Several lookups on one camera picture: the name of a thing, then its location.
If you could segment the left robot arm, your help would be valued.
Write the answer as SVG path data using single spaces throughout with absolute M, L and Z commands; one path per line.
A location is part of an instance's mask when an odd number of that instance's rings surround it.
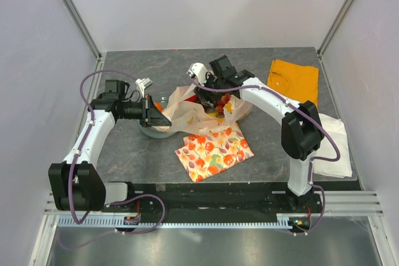
M 128 191 L 128 183 L 104 183 L 97 172 L 97 161 L 117 120 L 138 120 L 143 128 L 171 126 L 145 93 L 151 84 L 149 78 L 138 79 L 140 99 L 133 102 L 127 97 L 129 83 L 107 80 L 104 92 L 91 101 L 85 125 L 71 151 L 62 162 L 51 164 L 48 171 L 58 210 L 99 211 L 113 202 L 123 212 L 136 207 L 137 197 Z

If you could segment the fake red apple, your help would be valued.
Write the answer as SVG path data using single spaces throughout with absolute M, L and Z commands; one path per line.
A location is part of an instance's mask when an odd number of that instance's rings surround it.
M 216 104 L 216 112 L 223 114 L 224 113 L 224 107 L 228 104 L 228 102 L 231 99 L 231 95 L 226 93 L 224 94 L 217 102 Z

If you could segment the banana print plastic bag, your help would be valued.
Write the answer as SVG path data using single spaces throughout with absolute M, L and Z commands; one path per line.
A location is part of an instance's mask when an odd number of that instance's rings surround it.
M 253 109 L 249 102 L 232 96 L 223 110 L 223 116 L 210 116 L 204 107 L 189 102 L 194 93 L 194 85 L 177 87 L 169 96 L 168 105 L 162 114 L 171 121 L 171 126 L 157 126 L 155 129 L 163 133 L 185 132 L 195 135 L 219 132 L 232 127 L 236 122 L 248 116 Z

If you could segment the fake orange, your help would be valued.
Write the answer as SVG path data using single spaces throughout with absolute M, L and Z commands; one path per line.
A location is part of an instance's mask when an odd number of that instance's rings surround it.
M 160 112 L 163 111 L 163 107 L 162 107 L 162 105 L 161 105 L 160 103 L 155 102 L 154 105 L 156 106 L 156 108 L 157 108 Z

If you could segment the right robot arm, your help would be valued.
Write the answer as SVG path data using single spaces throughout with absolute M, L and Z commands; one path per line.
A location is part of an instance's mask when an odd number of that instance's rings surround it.
M 269 88 L 248 70 L 237 71 L 227 56 L 209 63 L 193 63 L 187 74 L 194 81 L 200 100 L 214 107 L 227 93 L 244 100 L 271 116 L 281 126 L 281 146 L 289 157 L 287 208 L 300 212 L 308 205 L 306 194 L 312 189 L 310 159 L 319 149 L 324 134 L 314 103 L 290 99 Z

